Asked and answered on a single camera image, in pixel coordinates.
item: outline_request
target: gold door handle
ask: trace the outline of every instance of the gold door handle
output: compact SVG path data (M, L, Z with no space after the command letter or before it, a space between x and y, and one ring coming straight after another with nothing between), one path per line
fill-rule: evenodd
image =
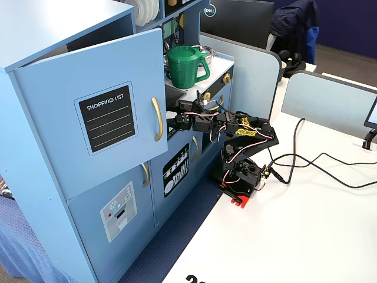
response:
M224 100L224 95L221 95L221 102L220 102L220 105L222 106L224 104L225 100ZM213 108L210 108L209 110L210 111L213 111L213 110L216 110L218 109L220 106L215 106Z
M154 109L156 111L156 115L158 118L158 128L159 128L158 134L154 137L154 140L158 142L162 138L163 133L164 133L164 123L163 123L163 117L161 115L160 106L158 105L157 99L155 97L152 98L152 103L153 103L153 106L154 106Z
M148 186L149 181L151 180L150 176L149 176L149 170L148 170L147 165L145 165L145 163L142 163L141 165L142 165L142 167L145 171L145 175L147 175L147 180L143 183L143 187L146 187L146 186Z
M195 161L195 160L197 160L198 157L199 157L200 149L199 149L199 143L198 143L198 140L196 139L195 136L193 136L193 141L194 141L194 143L195 143L195 145L196 145L196 155L195 155L195 157L192 159L192 161Z

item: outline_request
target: chalkboard label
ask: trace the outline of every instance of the chalkboard label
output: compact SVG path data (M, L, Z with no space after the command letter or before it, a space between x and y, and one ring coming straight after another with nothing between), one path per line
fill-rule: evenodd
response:
M176 186L186 177L189 170L189 144L186 144L165 166L164 175L164 195L165 198L174 190Z
M128 85L78 104L92 152L135 135Z

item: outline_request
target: gold knob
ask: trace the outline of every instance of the gold knob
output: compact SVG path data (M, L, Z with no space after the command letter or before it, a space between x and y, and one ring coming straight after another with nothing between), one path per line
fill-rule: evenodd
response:
M220 105L222 106L225 102L225 99L224 99L224 95L221 95L221 102L220 102ZM209 108L210 111L213 111L213 110L216 110L216 109L219 109L220 106L215 106L213 108Z
M211 93L209 93L208 91L206 93L204 93L203 100L204 101L210 101L211 100Z
M230 84L232 79L230 78L230 74L226 73L223 77L223 84Z

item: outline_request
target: blue cabinet door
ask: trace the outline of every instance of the blue cabinet door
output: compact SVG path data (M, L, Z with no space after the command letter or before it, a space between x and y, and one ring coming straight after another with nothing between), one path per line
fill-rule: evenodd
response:
M154 235L151 186L143 187L145 174L137 166L68 202L100 283L121 277Z
M167 150L157 117L166 120L161 29L37 61L14 75L65 199Z
M195 133L179 131L168 141L168 151L150 161L156 226L162 225L196 182L199 154Z

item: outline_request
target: gray partition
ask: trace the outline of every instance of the gray partition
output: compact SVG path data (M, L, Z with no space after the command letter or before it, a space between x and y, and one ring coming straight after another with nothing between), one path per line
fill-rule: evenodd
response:
M205 33L201 33L200 42L231 55L236 61L230 109L269 119L281 68L280 58L273 52Z
M307 71L288 83L282 112L364 139L377 91Z

